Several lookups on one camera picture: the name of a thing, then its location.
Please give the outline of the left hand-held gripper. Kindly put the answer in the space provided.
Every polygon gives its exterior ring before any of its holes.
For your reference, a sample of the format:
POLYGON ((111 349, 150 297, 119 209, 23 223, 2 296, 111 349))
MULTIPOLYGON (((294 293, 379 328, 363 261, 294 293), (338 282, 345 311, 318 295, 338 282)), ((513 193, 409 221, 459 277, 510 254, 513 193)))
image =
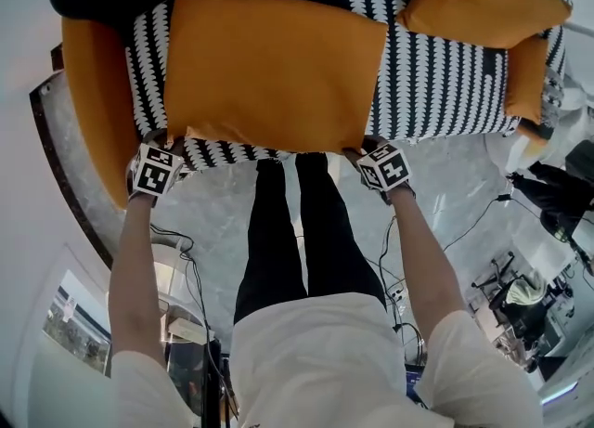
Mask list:
POLYGON ((127 167, 129 201, 145 196, 150 197, 155 206, 159 197, 189 174, 184 159, 185 138, 176 138, 169 149, 159 147, 166 143, 166 130, 154 130, 142 138, 127 167))

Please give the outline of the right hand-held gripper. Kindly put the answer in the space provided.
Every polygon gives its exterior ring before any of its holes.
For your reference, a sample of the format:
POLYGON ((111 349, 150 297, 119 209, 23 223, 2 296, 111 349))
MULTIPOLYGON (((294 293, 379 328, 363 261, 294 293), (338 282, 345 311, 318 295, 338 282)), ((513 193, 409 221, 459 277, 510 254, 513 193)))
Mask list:
POLYGON ((376 191, 386 205, 391 205, 389 193, 395 188, 404 188, 416 196, 409 185, 411 171, 402 150, 387 144, 384 138, 365 135, 361 154, 356 149, 342 150, 344 157, 355 166, 362 176, 364 185, 376 191))

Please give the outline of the small orange cushion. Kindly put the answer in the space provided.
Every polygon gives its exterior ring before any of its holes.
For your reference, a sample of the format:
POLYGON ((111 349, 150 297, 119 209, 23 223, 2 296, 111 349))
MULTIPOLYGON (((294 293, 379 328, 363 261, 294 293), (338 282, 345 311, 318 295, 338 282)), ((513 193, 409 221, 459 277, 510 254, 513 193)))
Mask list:
POLYGON ((508 53, 508 81, 504 99, 507 116, 541 123, 542 93, 546 76, 548 42, 529 37, 508 53))

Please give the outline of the person's right forearm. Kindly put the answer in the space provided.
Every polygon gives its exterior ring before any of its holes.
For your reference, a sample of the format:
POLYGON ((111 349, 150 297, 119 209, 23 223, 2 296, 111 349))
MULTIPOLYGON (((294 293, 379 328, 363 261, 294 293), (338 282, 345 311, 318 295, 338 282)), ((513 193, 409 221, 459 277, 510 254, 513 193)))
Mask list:
POLYGON ((439 322, 465 308, 456 272, 408 188, 389 192, 398 226, 412 314, 428 340, 439 322))

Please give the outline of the person's left forearm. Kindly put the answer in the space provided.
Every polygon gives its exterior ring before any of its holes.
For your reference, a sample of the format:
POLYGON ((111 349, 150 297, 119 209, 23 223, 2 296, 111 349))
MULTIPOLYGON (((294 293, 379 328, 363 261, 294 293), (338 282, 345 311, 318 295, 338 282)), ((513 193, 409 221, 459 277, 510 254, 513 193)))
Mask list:
POLYGON ((164 363, 150 217, 154 199, 139 194, 127 205, 110 274, 108 309, 113 350, 164 363))

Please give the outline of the person's black trousers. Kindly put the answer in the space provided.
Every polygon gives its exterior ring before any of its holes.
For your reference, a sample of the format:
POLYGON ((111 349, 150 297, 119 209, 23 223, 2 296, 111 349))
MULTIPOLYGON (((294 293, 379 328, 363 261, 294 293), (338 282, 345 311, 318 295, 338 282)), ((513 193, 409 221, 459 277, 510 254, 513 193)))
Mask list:
POLYGON ((284 167, 275 160, 260 160, 236 322, 271 305, 333 294, 361 293, 385 301, 379 277, 355 242, 326 155, 299 154, 295 165, 305 253, 299 253, 291 222, 284 167))

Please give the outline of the pale olive book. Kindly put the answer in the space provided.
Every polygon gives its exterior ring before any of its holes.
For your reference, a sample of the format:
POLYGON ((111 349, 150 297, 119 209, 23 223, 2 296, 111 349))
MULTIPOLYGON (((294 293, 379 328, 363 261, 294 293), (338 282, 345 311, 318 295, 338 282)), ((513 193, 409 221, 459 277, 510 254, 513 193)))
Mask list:
POLYGON ((168 325, 167 330, 173 336, 194 344, 204 345, 209 342, 206 329, 191 320, 176 318, 168 325))

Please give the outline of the grey patterned knit blanket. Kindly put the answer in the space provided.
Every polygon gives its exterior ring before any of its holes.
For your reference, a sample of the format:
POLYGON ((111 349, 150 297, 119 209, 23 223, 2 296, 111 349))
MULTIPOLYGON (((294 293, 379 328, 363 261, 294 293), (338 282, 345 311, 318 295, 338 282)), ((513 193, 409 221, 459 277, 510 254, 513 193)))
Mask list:
POLYGON ((545 68, 544 86, 541 94, 540 125, 555 128, 562 117, 564 80, 551 67, 545 68))

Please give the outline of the black office chair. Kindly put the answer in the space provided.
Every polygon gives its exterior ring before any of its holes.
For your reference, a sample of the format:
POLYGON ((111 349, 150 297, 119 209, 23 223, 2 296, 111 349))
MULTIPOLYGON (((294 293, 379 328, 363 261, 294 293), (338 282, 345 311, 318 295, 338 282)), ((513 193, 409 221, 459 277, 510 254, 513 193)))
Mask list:
POLYGON ((511 283, 525 275, 513 268, 515 259, 515 253, 508 251, 507 260, 502 265, 495 258, 491 260, 494 273, 483 282, 474 281, 471 285, 473 289, 482 293, 485 301, 477 308, 471 309, 491 343, 510 333, 515 339, 531 346, 545 331, 549 311, 549 304, 545 299, 549 293, 549 286, 543 300, 535 305, 507 305, 505 298, 511 283))

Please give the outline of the window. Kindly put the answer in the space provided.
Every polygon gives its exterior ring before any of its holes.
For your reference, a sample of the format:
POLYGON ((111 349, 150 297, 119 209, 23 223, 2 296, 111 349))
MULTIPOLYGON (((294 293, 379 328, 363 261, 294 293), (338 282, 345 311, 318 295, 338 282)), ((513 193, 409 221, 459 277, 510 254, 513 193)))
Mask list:
POLYGON ((70 270, 47 310, 43 332, 90 368, 108 374, 111 335, 107 309, 70 270))

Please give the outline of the pale green jacket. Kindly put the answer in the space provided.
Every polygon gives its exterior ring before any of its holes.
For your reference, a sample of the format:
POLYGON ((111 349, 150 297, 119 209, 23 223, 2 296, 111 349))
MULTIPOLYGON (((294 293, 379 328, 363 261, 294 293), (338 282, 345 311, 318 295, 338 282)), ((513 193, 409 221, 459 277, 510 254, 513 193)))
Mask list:
POLYGON ((507 305, 535 305, 545 297, 548 285, 537 271, 529 275, 521 275, 511 283, 505 302, 507 305))

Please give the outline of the person's white shirt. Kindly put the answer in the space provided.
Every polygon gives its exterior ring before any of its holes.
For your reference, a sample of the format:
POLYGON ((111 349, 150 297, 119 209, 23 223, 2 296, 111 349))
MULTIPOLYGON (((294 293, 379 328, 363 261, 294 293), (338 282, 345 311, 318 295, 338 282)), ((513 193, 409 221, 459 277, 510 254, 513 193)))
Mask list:
POLYGON ((403 351, 380 302, 359 293, 258 310, 233 330, 239 428, 543 428, 527 375, 472 317, 443 318, 406 394, 403 351))

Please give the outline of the black recorder with screen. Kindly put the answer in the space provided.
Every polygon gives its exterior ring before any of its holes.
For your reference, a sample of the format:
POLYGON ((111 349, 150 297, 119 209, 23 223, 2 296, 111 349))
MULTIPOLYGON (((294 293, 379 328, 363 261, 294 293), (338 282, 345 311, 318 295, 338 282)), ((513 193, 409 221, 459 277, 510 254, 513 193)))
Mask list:
POLYGON ((415 403, 420 403, 421 399, 416 391, 416 385, 424 372, 423 366, 405 365, 406 380, 407 380, 407 397, 415 403))

